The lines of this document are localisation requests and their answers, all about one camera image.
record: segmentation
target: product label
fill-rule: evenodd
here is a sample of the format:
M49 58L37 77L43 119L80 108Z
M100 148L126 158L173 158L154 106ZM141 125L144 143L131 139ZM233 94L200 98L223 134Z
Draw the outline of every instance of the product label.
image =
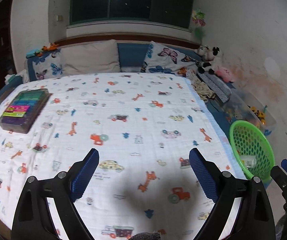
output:
M3 116L24 117L30 106L8 106Z

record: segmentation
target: pink plush toy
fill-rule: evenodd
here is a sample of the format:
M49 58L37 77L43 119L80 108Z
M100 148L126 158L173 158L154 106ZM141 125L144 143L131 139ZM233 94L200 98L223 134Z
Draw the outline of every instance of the pink plush toy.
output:
M234 75L228 70L227 68L224 68L222 66L218 66L217 70L214 71L214 73L218 76L221 77L222 80L226 83L228 82L235 82L236 78Z

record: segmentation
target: white wall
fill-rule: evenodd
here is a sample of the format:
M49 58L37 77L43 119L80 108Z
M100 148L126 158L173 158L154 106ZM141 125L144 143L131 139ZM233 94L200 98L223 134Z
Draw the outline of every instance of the white wall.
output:
M13 0L10 35L17 72L24 69L29 50L49 43L48 7L49 0Z
M95 33L148 33L190 40L191 31L166 24L143 21L105 21L71 25L67 37Z
M69 25L70 0L49 0L49 40L55 42L66 37L66 26ZM56 21L55 15L63 16Z
M206 14L204 44L219 46L225 66L277 120L268 137L276 164L287 158L287 0L198 0ZM276 219L283 198L275 183L268 189Z

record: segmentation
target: butterfly pillowcase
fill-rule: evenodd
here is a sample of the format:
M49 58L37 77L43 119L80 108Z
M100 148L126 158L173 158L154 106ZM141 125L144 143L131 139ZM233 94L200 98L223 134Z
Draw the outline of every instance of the butterfly pillowcase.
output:
M46 53L41 57L43 57L42 60L34 60L33 62L37 80L61 77L63 75L59 49L56 50L56 53Z
M197 60L177 50L151 41L141 72L185 76L187 70L197 68L196 62Z

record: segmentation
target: white muslin blanket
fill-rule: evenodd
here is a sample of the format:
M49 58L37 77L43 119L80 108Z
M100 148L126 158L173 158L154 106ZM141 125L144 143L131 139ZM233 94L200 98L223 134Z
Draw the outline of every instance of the white muslin blanket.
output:
M95 239L130 238L157 230L162 239L193 239L213 207L189 165L197 147L221 171L245 178L229 142L186 78L171 74L100 73L18 86L53 95L27 134L0 127L0 219L12 226L29 176L53 178L91 148L99 165L75 206ZM54 201L54 224L67 239ZM221 237L239 208L235 203Z

